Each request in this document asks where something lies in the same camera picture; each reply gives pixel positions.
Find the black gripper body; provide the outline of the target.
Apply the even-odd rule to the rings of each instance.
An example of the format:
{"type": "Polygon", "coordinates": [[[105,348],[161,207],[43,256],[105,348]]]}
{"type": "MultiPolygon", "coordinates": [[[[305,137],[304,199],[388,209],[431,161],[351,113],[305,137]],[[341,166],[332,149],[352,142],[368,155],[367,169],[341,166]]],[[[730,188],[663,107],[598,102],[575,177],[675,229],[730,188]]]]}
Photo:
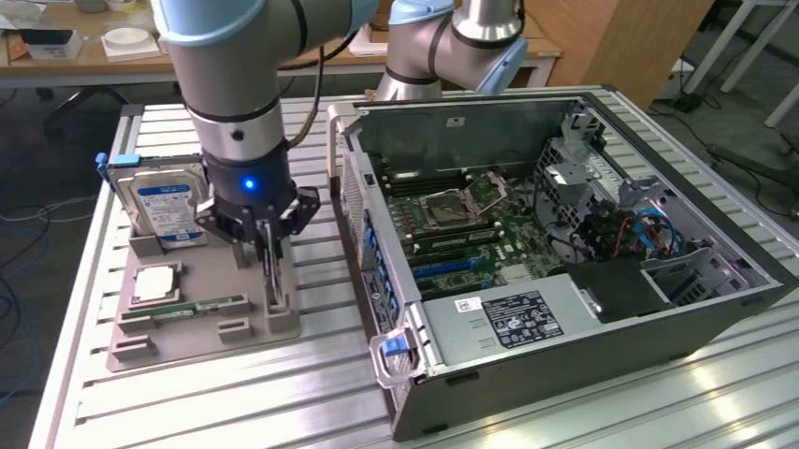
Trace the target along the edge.
{"type": "Polygon", "coordinates": [[[213,199],[249,207],[257,221],[277,224],[297,196],[289,176],[287,139],[265,155],[247,161],[223,159],[204,152],[204,165],[213,199]]]}

